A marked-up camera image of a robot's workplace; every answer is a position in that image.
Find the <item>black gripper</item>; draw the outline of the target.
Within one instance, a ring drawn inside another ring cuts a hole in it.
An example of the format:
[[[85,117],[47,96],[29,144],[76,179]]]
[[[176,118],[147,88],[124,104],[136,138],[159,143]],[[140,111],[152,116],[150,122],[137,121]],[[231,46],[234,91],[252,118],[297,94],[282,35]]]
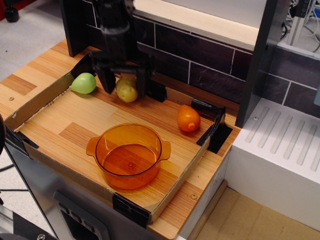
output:
[[[134,27],[126,23],[118,27],[100,26],[106,50],[91,52],[92,69],[98,75],[105,92],[111,94],[116,87],[112,66],[124,66],[133,62],[140,67],[136,71],[136,87],[143,98],[148,89],[151,75],[155,74],[154,57],[138,49]]]

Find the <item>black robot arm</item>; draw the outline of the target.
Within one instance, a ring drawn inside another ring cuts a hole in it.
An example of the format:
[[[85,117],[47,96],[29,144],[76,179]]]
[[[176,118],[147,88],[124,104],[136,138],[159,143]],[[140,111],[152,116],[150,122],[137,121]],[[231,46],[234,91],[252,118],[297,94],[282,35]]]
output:
[[[132,0],[93,0],[93,8],[100,20],[100,30],[106,50],[89,53],[92,68],[107,93],[116,87],[116,73],[135,74],[139,97],[149,88],[155,73],[154,58],[138,49]]]

